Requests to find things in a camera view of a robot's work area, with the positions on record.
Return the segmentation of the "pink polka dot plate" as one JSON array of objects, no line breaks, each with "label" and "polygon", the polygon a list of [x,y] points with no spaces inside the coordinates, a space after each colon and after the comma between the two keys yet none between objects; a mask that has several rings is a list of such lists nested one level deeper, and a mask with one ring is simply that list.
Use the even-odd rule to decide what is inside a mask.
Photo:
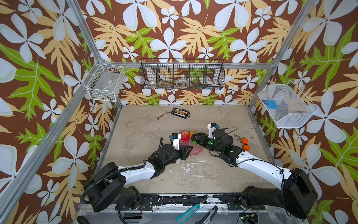
[{"label": "pink polka dot plate", "polygon": [[[191,140],[189,140],[188,142],[183,142],[182,140],[180,140],[180,146],[193,146],[193,144]],[[190,156],[198,155],[203,150],[201,146],[200,147],[193,146],[193,147],[194,148],[191,151]]]}]

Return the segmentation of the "red apple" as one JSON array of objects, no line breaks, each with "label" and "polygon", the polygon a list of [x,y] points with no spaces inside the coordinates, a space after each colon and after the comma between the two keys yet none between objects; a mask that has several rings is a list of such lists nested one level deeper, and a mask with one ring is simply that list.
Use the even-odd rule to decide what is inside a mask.
[{"label": "red apple", "polygon": [[188,142],[190,139],[191,139],[191,135],[190,135],[190,133],[188,131],[183,131],[181,133],[181,140],[183,142]]}]

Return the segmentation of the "red strawberry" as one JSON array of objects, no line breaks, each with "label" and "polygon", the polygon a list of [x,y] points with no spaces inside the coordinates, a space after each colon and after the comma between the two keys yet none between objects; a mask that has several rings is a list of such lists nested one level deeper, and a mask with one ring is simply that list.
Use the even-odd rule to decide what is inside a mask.
[{"label": "red strawberry", "polygon": [[195,141],[192,141],[192,144],[193,144],[193,146],[200,147],[200,145]]}]

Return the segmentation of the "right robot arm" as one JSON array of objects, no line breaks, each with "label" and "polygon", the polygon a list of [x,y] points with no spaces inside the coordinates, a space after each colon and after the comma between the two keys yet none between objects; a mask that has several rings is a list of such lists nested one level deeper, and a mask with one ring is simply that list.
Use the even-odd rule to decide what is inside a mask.
[{"label": "right robot arm", "polygon": [[213,130],[211,134],[194,133],[191,139],[210,152],[216,152],[230,166],[250,171],[275,186],[273,189],[247,187],[241,193],[246,207],[269,205],[283,208],[299,219],[308,217],[318,193],[302,169],[289,170],[257,158],[235,146],[224,129]]}]

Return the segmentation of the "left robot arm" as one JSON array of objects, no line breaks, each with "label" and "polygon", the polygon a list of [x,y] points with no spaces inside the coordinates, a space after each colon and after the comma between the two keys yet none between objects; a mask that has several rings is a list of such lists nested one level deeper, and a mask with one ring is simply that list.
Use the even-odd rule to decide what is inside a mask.
[{"label": "left robot arm", "polygon": [[119,167],[110,162],[85,184],[80,201],[90,204],[94,212],[103,211],[112,204],[135,210],[141,204],[142,196],[130,184],[158,177],[166,166],[186,160],[192,150],[192,146],[175,149],[171,144],[161,144],[142,164]]}]

